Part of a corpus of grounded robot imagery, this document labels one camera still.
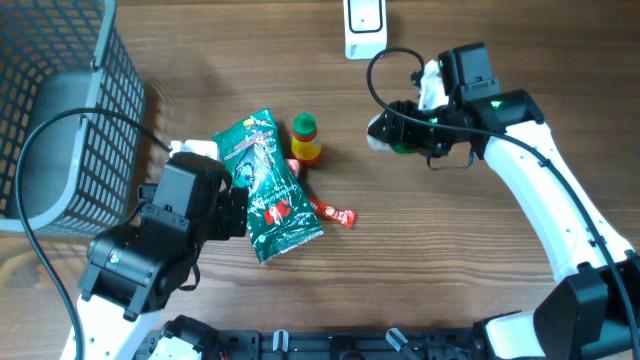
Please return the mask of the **jar with green lid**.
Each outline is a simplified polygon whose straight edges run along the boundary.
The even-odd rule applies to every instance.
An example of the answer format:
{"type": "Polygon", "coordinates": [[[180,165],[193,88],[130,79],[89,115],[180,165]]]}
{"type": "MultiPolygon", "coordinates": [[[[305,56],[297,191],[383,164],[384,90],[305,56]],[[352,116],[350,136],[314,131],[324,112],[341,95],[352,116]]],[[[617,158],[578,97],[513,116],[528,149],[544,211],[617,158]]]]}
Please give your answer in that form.
{"type": "Polygon", "coordinates": [[[407,146],[403,145],[403,144],[396,144],[396,145],[390,145],[388,143],[385,143],[381,140],[378,140],[376,138],[367,137],[367,143],[369,145],[369,147],[376,152],[381,152],[381,153],[396,153],[396,154],[401,154],[401,155],[409,155],[409,154],[415,154],[416,151],[413,149],[408,148],[407,146]]]}

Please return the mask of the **dark green snack bag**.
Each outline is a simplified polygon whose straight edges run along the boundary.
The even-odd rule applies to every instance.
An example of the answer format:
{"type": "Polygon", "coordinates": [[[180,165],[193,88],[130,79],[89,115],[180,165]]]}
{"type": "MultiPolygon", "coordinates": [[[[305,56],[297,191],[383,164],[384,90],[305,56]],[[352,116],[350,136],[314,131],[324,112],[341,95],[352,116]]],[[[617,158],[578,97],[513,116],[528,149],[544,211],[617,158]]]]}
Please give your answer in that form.
{"type": "Polygon", "coordinates": [[[270,109],[248,116],[212,140],[233,185],[248,191],[247,231],[260,263],[324,234],[285,161],[270,109]]]}

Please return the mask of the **small red white candy pack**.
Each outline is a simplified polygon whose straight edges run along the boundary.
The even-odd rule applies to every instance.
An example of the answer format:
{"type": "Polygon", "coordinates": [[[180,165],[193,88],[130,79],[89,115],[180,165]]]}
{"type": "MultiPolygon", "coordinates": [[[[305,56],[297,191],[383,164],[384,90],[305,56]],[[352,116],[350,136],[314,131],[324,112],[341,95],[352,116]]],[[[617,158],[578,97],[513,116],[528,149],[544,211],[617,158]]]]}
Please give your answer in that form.
{"type": "Polygon", "coordinates": [[[292,172],[292,174],[295,177],[298,177],[300,172],[301,172],[301,164],[300,164],[300,162],[298,160],[296,160],[296,159],[287,159],[286,163],[288,165],[288,168],[292,172]]]}

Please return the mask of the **sauce bottle green cap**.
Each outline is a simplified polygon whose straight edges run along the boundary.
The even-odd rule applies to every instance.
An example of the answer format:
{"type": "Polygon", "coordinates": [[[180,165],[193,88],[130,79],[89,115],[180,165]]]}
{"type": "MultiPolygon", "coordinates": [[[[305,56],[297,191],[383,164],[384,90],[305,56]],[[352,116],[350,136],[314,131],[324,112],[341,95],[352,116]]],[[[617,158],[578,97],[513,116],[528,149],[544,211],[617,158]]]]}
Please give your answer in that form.
{"type": "Polygon", "coordinates": [[[303,112],[295,117],[291,151],[305,167],[314,167],[319,163],[322,146],[318,138],[316,119],[313,115],[303,112]]]}

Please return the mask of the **red coffee stick sachet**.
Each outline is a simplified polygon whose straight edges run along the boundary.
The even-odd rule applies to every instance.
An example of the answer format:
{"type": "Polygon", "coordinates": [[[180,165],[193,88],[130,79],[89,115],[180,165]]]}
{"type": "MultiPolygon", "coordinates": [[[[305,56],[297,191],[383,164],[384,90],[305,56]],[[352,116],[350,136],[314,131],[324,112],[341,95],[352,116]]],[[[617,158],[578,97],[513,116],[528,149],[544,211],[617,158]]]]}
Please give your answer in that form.
{"type": "Polygon", "coordinates": [[[356,219],[356,212],[354,210],[339,209],[315,198],[310,198],[309,202],[317,216],[341,224],[347,228],[353,227],[356,219]]]}

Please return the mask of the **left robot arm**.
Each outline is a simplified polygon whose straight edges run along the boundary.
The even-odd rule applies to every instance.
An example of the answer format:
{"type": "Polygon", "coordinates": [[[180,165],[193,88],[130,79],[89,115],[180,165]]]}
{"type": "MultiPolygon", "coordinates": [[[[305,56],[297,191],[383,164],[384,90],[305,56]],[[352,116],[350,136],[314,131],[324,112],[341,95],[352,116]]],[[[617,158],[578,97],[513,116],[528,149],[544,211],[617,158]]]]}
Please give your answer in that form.
{"type": "Polygon", "coordinates": [[[248,192],[232,185],[223,163],[178,152],[156,183],[138,188],[133,217],[96,235],[79,282],[81,327],[65,359],[130,359],[176,290],[196,287],[197,261],[209,240],[246,233],[248,192]]]}

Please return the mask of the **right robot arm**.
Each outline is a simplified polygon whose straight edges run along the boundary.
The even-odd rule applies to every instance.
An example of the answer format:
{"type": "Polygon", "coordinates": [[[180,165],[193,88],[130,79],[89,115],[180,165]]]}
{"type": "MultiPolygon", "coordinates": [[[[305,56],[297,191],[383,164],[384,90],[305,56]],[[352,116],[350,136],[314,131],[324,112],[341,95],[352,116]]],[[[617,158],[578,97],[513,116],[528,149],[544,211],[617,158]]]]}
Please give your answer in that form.
{"type": "Polygon", "coordinates": [[[600,359],[639,351],[639,255],[602,216],[560,155],[525,90],[505,92],[483,43],[423,62],[416,101],[383,103],[367,128],[373,148],[432,160],[468,144],[509,188],[543,245],[555,287],[531,311],[492,316],[460,340],[436,330],[428,356],[600,359]]]}

